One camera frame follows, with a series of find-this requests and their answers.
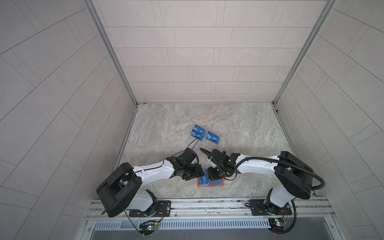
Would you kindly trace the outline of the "blue VIP card carried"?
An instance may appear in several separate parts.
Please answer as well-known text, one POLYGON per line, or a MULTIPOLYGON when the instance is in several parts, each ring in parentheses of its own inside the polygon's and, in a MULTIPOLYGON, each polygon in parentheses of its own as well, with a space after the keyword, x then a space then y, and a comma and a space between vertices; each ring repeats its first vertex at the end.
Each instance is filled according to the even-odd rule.
POLYGON ((204 175, 202 177, 199 177, 199 180, 198 180, 199 187, 206 187, 210 185, 210 177, 209 177, 208 169, 204 169, 203 172, 204 172, 204 175))

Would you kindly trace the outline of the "orange card holder wallet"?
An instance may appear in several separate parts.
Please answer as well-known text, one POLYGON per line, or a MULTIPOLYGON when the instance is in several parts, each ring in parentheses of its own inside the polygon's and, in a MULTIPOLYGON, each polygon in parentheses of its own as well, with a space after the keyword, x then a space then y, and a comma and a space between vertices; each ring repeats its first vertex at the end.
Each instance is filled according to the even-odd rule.
POLYGON ((206 186, 206 187, 223 187, 223 186, 224 186, 224 180, 220 179, 220 180, 216 180, 216 181, 210 180, 210 185, 206 186))

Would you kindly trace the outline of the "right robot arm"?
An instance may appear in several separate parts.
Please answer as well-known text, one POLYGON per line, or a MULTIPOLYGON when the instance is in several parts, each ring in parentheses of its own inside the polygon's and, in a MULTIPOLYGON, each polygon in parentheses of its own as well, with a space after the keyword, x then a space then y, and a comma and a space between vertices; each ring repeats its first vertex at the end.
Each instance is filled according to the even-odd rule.
POLYGON ((251 157, 239 153, 228 156, 217 149, 200 150, 212 162, 208 168, 212 181, 249 173, 278 179, 279 187, 271 188, 263 202, 263 207, 270 214, 278 215, 288 202, 296 198, 308 200, 311 197, 314 172, 289 152, 282 151, 273 157, 251 157))

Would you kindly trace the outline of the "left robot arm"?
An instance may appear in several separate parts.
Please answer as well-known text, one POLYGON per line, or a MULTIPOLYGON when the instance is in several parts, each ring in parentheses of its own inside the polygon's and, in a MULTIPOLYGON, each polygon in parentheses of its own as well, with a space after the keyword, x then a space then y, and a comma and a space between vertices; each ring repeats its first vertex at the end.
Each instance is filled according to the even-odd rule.
POLYGON ((203 177, 202 166, 193 163, 198 159, 195 151, 186 148, 178 157, 167 157, 152 165, 121 164, 97 187, 97 195, 105 208, 102 214, 112 218, 125 210, 138 210, 147 217, 152 216, 157 211, 158 200, 145 186, 174 177, 185 181, 203 177))

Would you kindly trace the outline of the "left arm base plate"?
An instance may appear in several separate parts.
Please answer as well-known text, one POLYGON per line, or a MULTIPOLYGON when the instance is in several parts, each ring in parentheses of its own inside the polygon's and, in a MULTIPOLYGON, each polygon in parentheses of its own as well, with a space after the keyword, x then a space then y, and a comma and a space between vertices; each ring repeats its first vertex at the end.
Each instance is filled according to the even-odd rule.
POLYGON ((130 210, 130 218, 160 218, 169 217, 171 210, 171 201, 158 201, 152 204, 146 211, 130 210))

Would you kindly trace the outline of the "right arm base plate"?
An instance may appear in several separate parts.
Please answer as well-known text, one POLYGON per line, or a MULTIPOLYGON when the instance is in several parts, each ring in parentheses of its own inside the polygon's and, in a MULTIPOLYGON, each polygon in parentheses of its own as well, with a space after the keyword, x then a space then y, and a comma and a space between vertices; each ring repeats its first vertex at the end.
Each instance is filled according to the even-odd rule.
POLYGON ((253 216, 290 216, 293 214, 289 203, 281 208, 272 203, 266 204, 265 200, 254 199, 249 200, 246 205, 251 209, 253 216))

